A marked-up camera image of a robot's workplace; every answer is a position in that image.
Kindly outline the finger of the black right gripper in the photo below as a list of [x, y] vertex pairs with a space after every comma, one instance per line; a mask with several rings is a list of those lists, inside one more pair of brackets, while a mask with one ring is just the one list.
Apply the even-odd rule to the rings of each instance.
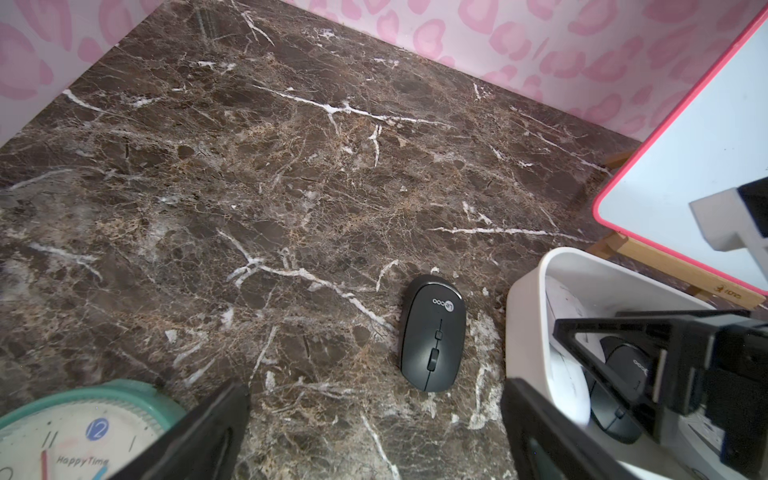
[[706, 391], [713, 365], [717, 310], [625, 311], [608, 318], [564, 318], [554, 337], [588, 377], [591, 416], [611, 438], [660, 436], [664, 414], [696, 413], [720, 431], [714, 396]]

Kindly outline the white storage box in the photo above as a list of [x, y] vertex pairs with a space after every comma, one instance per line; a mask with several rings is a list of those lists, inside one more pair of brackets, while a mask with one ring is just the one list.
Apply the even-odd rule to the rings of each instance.
[[763, 479], [767, 325], [573, 248], [511, 287], [500, 404], [522, 479]]

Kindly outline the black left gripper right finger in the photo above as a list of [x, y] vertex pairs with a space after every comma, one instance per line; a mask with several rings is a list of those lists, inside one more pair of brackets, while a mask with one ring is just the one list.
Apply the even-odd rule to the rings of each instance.
[[521, 378], [505, 380], [500, 411], [520, 479], [634, 477]]

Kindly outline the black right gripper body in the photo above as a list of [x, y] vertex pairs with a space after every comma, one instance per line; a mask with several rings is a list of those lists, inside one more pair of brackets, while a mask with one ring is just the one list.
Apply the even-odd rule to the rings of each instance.
[[[767, 181], [760, 179], [690, 204], [702, 236], [717, 251], [747, 250], [767, 273]], [[720, 462], [748, 479], [767, 477], [767, 326], [735, 314], [685, 322], [683, 354], [671, 359], [673, 409], [705, 401], [724, 432]]]

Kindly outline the white computer mouse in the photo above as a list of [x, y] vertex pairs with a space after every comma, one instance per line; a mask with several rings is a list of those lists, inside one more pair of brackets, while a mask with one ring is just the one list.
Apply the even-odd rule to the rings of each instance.
[[588, 381], [581, 364], [555, 339], [554, 327], [557, 319], [596, 317], [599, 310], [551, 276], [545, 278], [545, 307], [550, 345], [547, 382], [552, 400], [569, 420], [586, 428], [591, 416]]

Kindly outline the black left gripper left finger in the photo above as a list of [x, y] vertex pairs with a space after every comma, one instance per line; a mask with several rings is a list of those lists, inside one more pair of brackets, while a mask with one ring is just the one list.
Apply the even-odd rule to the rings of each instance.
[[247, 387], [229, 380], [114, 479], [231, 479], [249, 421]]

